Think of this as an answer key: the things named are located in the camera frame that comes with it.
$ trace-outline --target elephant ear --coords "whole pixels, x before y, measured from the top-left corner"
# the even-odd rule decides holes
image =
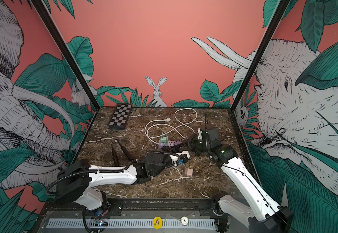
[[[8,78],[19,64],[23,44],[23,32],[15,15],[0,1],[0,72]]]

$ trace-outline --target black cable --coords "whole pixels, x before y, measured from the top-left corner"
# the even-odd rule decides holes
[[[69,177],[72,177],[72,176],[78,176],[80,174],[88,174],[88,173],[97,173],[97,172],[100,172],[100,173],[120,173],[120,172],[123,172],[124,170],[123,169],[119,169],[119,170],[106,170],[106,169],[89,169],[89,170],[85,170],[85,171],[78,171],[78,172],[74,172],[74,173],[71,173],[69,175],[66,175],[62,178],[59,178],[57,180],[55,180],[54,182],[52,182],[51,184],[49,184],[46,189],[45,189],[45,194],[46,195],[50,195],[50,196],[54,196],[56,195],[56,193],[50,193],[50,189],[55,186],[57,183],[59,183],[60,181],[63,181],[65,179],[68,179]]]
[[[82,211],[82,219],[83,219],[83,226],[85,227],[85,230],[88,233],[94,233],[95,231],[92,231],[86,223],[86,207]],[[99,233],[99,232],[102,232],[102,231],[104,231],[104,228],[98,229],[95,233],[97,233],[97,232]]]

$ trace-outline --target small pink cube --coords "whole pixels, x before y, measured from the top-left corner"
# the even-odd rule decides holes
[[[194,171],[194,170],[192,170],[191,168],[186,168],[186,170],[185,170],[185,175],[186,175],[186,176],[192,176],[193,171]]]

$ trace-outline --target elephant tusk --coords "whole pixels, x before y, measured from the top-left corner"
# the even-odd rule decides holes
[[[28,175],[39,175],[39,174],[45,174],[51,171],[54,171],[58,169],[64,162],[59,162],[55,165],[51,166],[39,166],[35,164],[31,164],[27,161],[24,161],[21,165],[19,165],[15,171],[18,171],[23,174],[28,174]]]
[[[73,121],[72,121],[71,117],[69,116],[69,114],[60,105],[58,105],[54,101],[51,101],[50,99],[46,98],[45,96],[41,96],[37,93],[34,93],[32,91],[29,91],[25,88],[22,88],[22,87],[16,86],[16,85],[13,86],[12,95],[18,100],[33,101],[33,102],[36,102],[38,104],[42,104],[42,105],[45,105],[47,107],[50,107],[53,110],[60,113],[68,121],[68,124],[69,124],[69,126],[72,130],[71,133],[72,133],[72,137],[73,137],[73,134],[74,134],[74,131],[75,131]]]

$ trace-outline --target yellow sticker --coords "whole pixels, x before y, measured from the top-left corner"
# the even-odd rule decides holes
[[[160,229],[162,227],[162,219],[160,217],[155,217],[152,221],[152,226],[156,229]]]

